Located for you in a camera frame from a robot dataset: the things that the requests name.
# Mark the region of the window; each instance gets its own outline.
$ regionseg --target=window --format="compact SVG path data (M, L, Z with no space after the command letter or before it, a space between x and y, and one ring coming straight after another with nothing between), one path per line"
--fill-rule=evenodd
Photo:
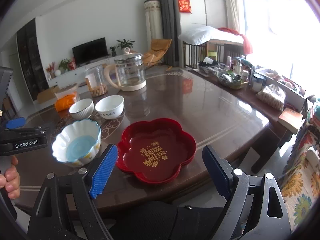
M317 94L320 23L304 0L243 0L254 65L275 69Z

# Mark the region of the white bowl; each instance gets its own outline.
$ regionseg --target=white bowl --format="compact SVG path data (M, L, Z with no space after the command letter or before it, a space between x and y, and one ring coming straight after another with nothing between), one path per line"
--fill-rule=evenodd
M99 152L101 128L96 121L84 119L67 125L52 144L52 155L70 167L89 163Z
M82 99L74 103L70 109L69 113L76 120L87 119L91 116L94 106L91 98Z
M115 119L121 115L124 107L124 98L119 95L101 99L95 109L104 119Z

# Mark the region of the television screen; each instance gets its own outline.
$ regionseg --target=television screen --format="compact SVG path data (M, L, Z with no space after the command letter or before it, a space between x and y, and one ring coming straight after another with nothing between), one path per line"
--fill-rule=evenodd
M72 48L77 66L88 64L93 60L108 56L106 38L89 41Z

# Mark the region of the plastic jar with peanuts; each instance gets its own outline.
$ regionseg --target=plastic jar with peanuts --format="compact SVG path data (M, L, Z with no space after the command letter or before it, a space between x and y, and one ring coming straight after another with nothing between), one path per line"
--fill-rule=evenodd
M87 69L85 71L85 81L93 97L98 97L108 92L102 65Z

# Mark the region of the human hand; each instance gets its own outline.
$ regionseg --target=human hand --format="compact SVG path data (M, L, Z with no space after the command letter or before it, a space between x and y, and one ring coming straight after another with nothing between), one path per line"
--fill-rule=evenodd
M7 169L4 176L0 174L0 188L5 187L10 199L16 199L20 196L20 175L15 165L18 164L16 156L12 155L11 167Z

